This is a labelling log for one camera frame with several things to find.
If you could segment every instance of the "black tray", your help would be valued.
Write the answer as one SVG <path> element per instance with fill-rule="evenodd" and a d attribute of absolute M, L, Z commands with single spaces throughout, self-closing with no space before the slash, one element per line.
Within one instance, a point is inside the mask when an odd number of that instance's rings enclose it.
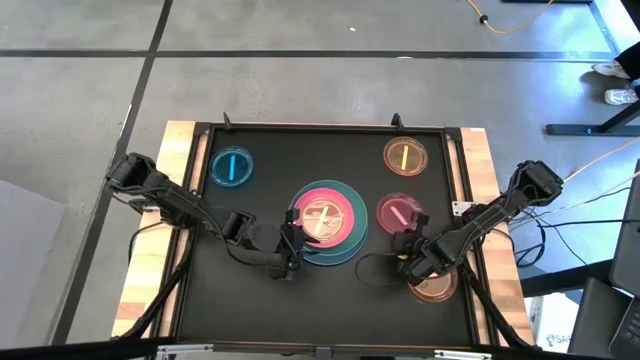
<path fill-rule="evenodd" d="M 188 278 L 181 283 L 172 335 L 183 342 L 265 346 L 424 347 L 479 342 L 470 288 L 463 281 L 447 301 L 422 303 L 406 284 L 372 288 L 354 275 L 362 255 L 389 250 L 390 235 L 375 215 L 378 201 L 389 193 L 407 193 L 421 203 L 431 217 L 429 235 L 454 227 L 455 191 L 444 129 L 399 132 L 392 127 L 239 124 L 230 132 L 214 124 L 198 125 L 201 130 L 210 127 L 205 178 L 200 182 L 206 201 L 249 211 L 260 222 L 277 225 L 300 188 L 316 180 L 338 180 L 364 199 L 369 232 L 365 246 L 351 261 L 334 267 L 305 263 L 290 282 L 270 280 L 264 269 L 234 262 L 210 233 L 202 228 L 193 232 L 193 259 Z M 384 164 L 382 149 L 398 135 L 411 136 L 427 149 L 429 162 L 421 174 L 399 176 Z M 206 171 L 211 154 L 227 146 L 244 147 L 254 158 L 252 178 L 238 188 L 213 184 Z M 363 264 L 362 276 L 378 279 L 386 270 L 380 265 Z"/>

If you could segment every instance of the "teal plate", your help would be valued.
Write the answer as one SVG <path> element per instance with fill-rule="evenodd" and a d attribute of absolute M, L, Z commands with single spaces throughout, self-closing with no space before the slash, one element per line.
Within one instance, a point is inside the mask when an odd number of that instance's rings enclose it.
<path fill-rule="evenodd" d="M 315 254 L 306 255 L 304 259 L 316 265 L 338 265 L 353 258 L 364 245 L 369 221 L 367 207 L 360 197 L 360 194 L 358 194 L 358 192 L 349 185 L 335 180 L 320 180 L 315 181 L 298 191 L 291 201 L 289 208 L 292 208 L 304 193 L 318 188 L 333 189 L 344 195 L 353 207 L 355 224 L 349 236 L 335 247 L 319 249 L 305 245 L 305 251 L 315 252 Z"/>

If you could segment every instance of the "white sneaker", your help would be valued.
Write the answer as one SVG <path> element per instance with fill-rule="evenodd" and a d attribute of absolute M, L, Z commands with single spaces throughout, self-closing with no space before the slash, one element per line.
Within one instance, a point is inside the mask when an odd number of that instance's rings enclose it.
<path fill-rule="evenodd" d="M 632 104 L 638 101 L 638 95 L 633 89 L 613 89 L 604 93 L 604 101 L 609 105 Z"/>
<path fill-rule="evenodd" d="M 615 76 L 621 79 L 629 79 L 629 75 L 624 71 L 622 66 L 615 60 L 604 64 L 595 64 L 591 68 L 598 74 L 604 76 Z"/>

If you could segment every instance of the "wooden table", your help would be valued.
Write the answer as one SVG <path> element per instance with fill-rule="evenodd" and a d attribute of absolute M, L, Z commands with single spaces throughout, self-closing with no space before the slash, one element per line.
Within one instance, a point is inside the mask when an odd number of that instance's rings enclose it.
<path fill-rule="evenodd" d="M 160 146 L 157 169 L 167 174 L 172 181 L 178 184 L 182 184 L 185 175 L 195 124 L 192 121 L 169 121 Z M 489 151 L 487 134 L 484 129 L 480 128 L 462 128 L 461 134 L 473 201 L 489 202 L 499 195 L 499 189 Z M 205 156 L 205 145 L 206 136 L 202 136 L 197 141 L 198 149 L 191 183 L 188 184 L 189 189 L 196 189 L 198 186 L 201 176 L 201 164 Z M 449 152 L 457 198 L 463 199 L 461 172 L 457 165 L 458 154 L 453 141 L 449 142 Z M 156 223 L 159 220 L 160 214 L 158 211 L 145 213 L 142 216 L 140 227 Z M 504 224 L 498 228 L 505 232 L 508 231 Z M 179 234 L 177 259 L 182 256 L 182 249 L 187 235 L 188 230 L 182 230 Z M 127 331 L 135 320 L 142 315 L 157 294 L 170 237 L 171 228 L 166 225 L 153 227 L 138 235 L 122 290 L 112 335 L 121 335 Z M 492 232 L 487 235 L 483 252 L 493 301 L 518 334 L 527 342 L 533 343 L 511 242 L 504 235 Z M 160 335 L 169 334 L 174 304 L 175 290 L 167 300 L 160 327 Z M 489 337 L 484 320 L 484 312 L 477 298 L 475 298 L 474 305 L 478 319 L 480 340 L 483 344 L 488 344 Z M 506 345 L 504 339 L 501 340 L 503 345 Z"/>

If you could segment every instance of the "concrete floor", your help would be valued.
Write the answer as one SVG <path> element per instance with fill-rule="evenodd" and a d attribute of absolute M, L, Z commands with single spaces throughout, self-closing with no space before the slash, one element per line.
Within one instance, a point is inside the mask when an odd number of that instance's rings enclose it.
<path fill-rule="evenodd" d="M 477 2 L 500 28 L 518 25 L 540 8 Z M 626 20 L 619 20 L 617 1 L 609 3 L 601 12 L 605 19 L 616 18 L 611 31 L 619 46 L 640 39 L 637 30 L 624 26 Z M 0 0 L 0 49 L 147 49 L 161 7 L 161 0 L 108 6 L 97 0 L 46 5 Z M 498 36 L 478 26 L 464 0 L 175 1 L 160 47 L 608 51 L 586 6 L 554 5 L 531 28 Z M 17 345 L 46 341 L 142 62 L 0 58 L 0 82 L 9 84 L 0 90 L 0 179 L 67 205 Z M 167 120 L 217 121 L 223 111 L 238 122 L 361 124 L 386 124 L 399 112 L 408 125 L 486 128 L 504 188 L 522 160 L 544 160 L 568 175 L 627 141 L 543 133 L 547 123 L 608 119 L 620 108 L 604 104 L 602 93 L 622 86 L 623 81 L 595 75 L 589 64 L 563 61 L 157 59 L 128 151 L 155 156 Z M 628 177 L 638 149 L 629 147 L 572 180 L 553 208 Z M 621 194 L 548 220 L 620 218 L 625 202 Z M 126 274 L 127 242 L 138 220 L 132 210 L 112 204 L 69 341 L 109 337 Z M 561 231 L 580 256 L 593 262 L 611 257 L 618 228 Z M 518 248 L 538 241 L 534 227 L 513 236 Z M 546 255 L 521 276 L 579 264 L 549 233 Z"/>

